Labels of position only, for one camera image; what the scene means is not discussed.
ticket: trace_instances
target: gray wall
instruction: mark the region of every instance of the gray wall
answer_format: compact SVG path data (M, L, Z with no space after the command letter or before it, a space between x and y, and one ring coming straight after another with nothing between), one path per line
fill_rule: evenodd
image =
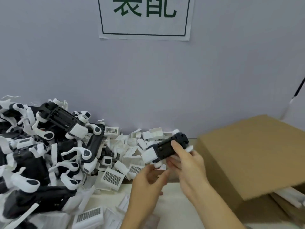
M0 0L0 96L196 137L279 117L303 79L305 0L196 0L189 42L100 40L96 4Z

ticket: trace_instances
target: right hand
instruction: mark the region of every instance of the right hand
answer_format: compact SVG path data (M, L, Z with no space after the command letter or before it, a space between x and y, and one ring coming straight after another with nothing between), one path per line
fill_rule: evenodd
M171 141L171 145L181 162L169 157L166 159L167 164L178 175L180 187L185 196L194 204L199 195L202 195L202 191L210 186L203 157L195 150L190 153L186 152L175 140Z

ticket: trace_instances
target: paper sign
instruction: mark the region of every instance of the paper sign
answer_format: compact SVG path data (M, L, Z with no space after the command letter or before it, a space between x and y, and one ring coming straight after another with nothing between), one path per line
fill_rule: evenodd
M98 0L99 37L189 40L195 0Z

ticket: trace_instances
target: cardboard flap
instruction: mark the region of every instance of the cardboard flap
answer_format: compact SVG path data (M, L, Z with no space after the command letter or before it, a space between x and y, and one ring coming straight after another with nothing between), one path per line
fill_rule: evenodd
M305 132L267 115L239 121L199 140L243 200L305 181Z

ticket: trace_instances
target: black border line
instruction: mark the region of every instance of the black border line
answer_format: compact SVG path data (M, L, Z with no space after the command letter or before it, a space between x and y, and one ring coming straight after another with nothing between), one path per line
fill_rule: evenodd
M168 37L185 37L186 35L186 28L187 28L187 24L188 24L188 17L189 17L189 7L190 7L190 0L189 0L189 4L188 4L188 12L186 15L186 23L185 23L185 31L184 31L184 35L171 35L171 34L119 34L119 33L104 33L104 28L103 28L103 21L102 21L102 13L101 13L101 5L100 2L98 0L98 7L99 7L99 15L101 17L101 24L102 24L102 32L103 34L114 34L114 35L139 35L139 36L168 36Z

